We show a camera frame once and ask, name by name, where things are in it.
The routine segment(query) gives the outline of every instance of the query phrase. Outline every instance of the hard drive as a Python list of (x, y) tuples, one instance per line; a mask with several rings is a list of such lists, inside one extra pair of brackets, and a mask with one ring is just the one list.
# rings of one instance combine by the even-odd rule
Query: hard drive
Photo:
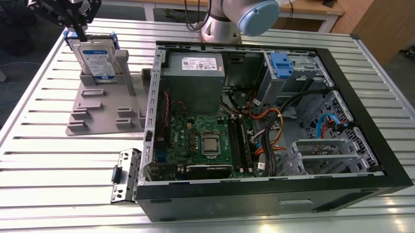
[(119, 49), (116, 34), (88, 35), (88, 41), (80, 42), (75, 33), (66, 41), (82, 66), (83, 75), (92, 75), (96, 83), (116, 83), (115, 75), (120, 67), (115, 61), (115, 50)]

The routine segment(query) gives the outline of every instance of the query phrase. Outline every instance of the metal table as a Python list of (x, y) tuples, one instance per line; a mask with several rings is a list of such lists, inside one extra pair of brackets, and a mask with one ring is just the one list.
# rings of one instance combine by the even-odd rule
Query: metal table
[[(198, 41), (183, 24), (96, 19), (91, 33), (119, 35), (130, 69), (152, 67), (155, 40)], [(410, 176), (415, 178), (415, 111), (367, 48), (343, 34), (271, 30), (247, 44), (328, 48)], [(143, 133), (68, 137), (79, 64), (59, 38), (0, 133), (0, 229), (83, 232), (414, 232), (415, 188), (338, 212), (152, 223), (139, 206), (111, 206), (120, 150)]]

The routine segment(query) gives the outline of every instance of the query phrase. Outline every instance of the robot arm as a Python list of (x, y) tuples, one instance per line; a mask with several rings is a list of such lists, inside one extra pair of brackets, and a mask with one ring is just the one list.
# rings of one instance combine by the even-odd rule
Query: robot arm
[[(87, 41), (87, 24), (92, 22), (102, 0), (28, 0), (28, 8), (60, 27), (75, 31), (82, 42)], [(214, 43), (239, 43), (240, 31), (247, 36), (263, 34), (279, 15), (275, 0), (211, 0), (210, 15), (202, 27), (202, 39)]]
[(211, 0), (202, 38), (206, 42), (238, 43), (240, 32), (247, 36), (263, 34), (275, 24), (278, 16), (275, 0)]
[(87, 24), (94, 21), (102, 0), (90, 0), (90, 7), (82, 13), (83, 0), (30, 0), (27, 7), (60, 27), (67, 27), (78, 34), (82, 42), (87, 41)]

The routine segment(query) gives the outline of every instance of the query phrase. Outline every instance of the motherboard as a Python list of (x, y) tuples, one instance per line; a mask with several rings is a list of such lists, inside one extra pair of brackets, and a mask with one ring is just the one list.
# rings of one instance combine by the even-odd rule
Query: motherboard
[(174, 116), (152, 173), (160, 180), (255, 177), (250, 127), (242, 116)]

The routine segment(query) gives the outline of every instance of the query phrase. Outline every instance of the cpu socket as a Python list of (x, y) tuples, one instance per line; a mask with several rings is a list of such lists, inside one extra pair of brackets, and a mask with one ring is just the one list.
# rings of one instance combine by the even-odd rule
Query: cpu socket
[(219, 134), (202, 134), (202, 154), (208, 159), (215, 159), (220, 155)]

